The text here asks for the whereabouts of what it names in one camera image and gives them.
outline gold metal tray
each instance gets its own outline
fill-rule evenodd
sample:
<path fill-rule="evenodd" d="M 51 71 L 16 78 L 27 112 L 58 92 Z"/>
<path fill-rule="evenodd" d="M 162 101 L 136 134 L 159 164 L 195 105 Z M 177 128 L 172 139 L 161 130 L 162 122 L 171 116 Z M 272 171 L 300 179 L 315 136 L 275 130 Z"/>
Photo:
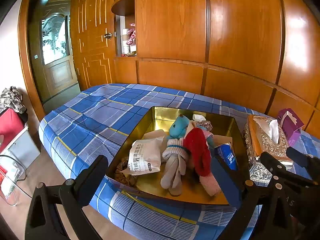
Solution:
<path fill-rule="evenodd" d="M 192 110 L 154 106 L 148 110 L 145 116 L 133 129 L 122 147 L 119 149 L 115 158 L 110 163 L 107 171 L 107 176 L 111 178 L 110 182 L 115 187 L 118 187 L 123 191 L 146 198 L 160 197 L 189 203 L 227 205 L 228 201 L 222 192 L 214 197 L 210 197 L 202 185 L 192 177 L 191 171 L 188 169 L 186 174 L 181 176 L 183 186 L 182 194 L 180 196 L 172 196 L 168 190 L 163 189 L 160 185 L 165 163 L 161 165 L 160 172 L 139 175 L 136 188 L 126 186 L 114 180 L 116 166 L 121 161 L 121 158 L 129 156 L 132 143 L 135 140 L 141 139 L 145 133 L 154 130 L 163 129 L 168 133 L 172 123 L 180 114 L 185 115 L 190 120 L 192 120 L 193 114 L 201 114 L 211 122 L 213 126 L 211 132 L 213 134 L 232 137 L 233 149 L 239 171 L 241 171 L 244 176 L 249 177 L 246 148 L 244 146 L 239 128 L 236 124 L 236 120 L 233 117 Z"/>

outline plastic package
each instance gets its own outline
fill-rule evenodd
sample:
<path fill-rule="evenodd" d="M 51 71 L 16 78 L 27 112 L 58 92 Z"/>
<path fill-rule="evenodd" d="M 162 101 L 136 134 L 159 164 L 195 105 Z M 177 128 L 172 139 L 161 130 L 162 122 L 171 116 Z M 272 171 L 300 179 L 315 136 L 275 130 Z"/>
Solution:
<path fill-rule="evenodd" d="M 164 137 L 136 140 L 129 152 L 128 167 L 124 174 L 142 175 L 160 171 L 160 147 Z"/>

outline frosted glass panel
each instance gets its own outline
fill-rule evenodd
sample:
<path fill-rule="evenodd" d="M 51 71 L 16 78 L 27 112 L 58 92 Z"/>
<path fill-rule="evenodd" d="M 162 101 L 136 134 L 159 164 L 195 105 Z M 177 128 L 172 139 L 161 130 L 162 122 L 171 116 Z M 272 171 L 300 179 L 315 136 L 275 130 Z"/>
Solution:
<path fill-rule="evenodd" d="M 66 18 L 60 14 L 42 21 L 42 51 L 45 65 L 69 55 Z"/>

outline white wall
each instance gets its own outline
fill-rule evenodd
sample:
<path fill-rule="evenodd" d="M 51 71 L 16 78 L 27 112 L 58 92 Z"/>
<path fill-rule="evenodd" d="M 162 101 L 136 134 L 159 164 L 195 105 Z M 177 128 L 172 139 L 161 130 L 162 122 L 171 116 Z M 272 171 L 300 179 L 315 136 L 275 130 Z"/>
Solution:
<path fill-rule="evenodd" d="M 38 131 L 39 121 L 27 94 L 19 56 L 18 17 L 21 1 L 16 1 L 0 25 L 0 92 L 15 86 L 23 93 L 23 103 L 29 114 L 29 132 L 34 134 Z"/>

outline cable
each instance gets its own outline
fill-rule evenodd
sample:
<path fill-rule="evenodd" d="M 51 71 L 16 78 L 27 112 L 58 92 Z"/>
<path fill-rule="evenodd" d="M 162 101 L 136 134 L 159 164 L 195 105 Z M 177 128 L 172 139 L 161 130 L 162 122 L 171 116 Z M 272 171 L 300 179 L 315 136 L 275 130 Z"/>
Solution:
<path fill-rule="evenodd" d="M 8 155 L 0 155 L 0 157 L 7 157 L 7 158 L 10 158 L 12 160 L 14 160 L 17 164 L 19 164 L 22 168 L 23 168 L 23 171 L 24 171 L 24 174 L 25 174 L 25 178 L 24 179 L 18 179 L 18 181 L 24 181 L 26 178 L 27 178 L 27 174 L 26 174 L 26 170 L 25 168 L 23 167 L 23 165 L 21 163 L 19 163 L 17 160 L 15 160 L 14 158 L 8 156 Z M 0 169 L 0 174 L 4 177 L 6 177 L 7 179 L 9 179 L 13 186 L 18 188 L 19 190 L 21 190 L 26 196 L 28 196 L 30 199 L 32 199 L 32 196 L 30 196 L 27 192 L 25 192 L 22 188 L 20 188 L 15 182 L 13 182 L 13 180 L 11 178 L 9 178 L 1 169 Z"/>
<path fill-rule="evenodd" d="M 12 158 L 11 156 L 8 156 L 8 155 L 4 155 L 4 154 L 3 154 L 3 155 L 0 155 L 0 157 L 10 158 L 10 159 L 12 159 L 13 161 L 15 161 L 17 164 L 19 164 L 19 165 L 22 167 L 25 176 L 24 176 L 24 179 L 18 179 L 17 182 L 18 182 L 18 181 L 24 181 L 24 180 L 26 180 L 26 178 L 27 178 L 26 169 L 23 167 L 23 165 L 22 165 L 20 162 L 18 162 L 16 159 L 14 159 L 14 158 Z"/>

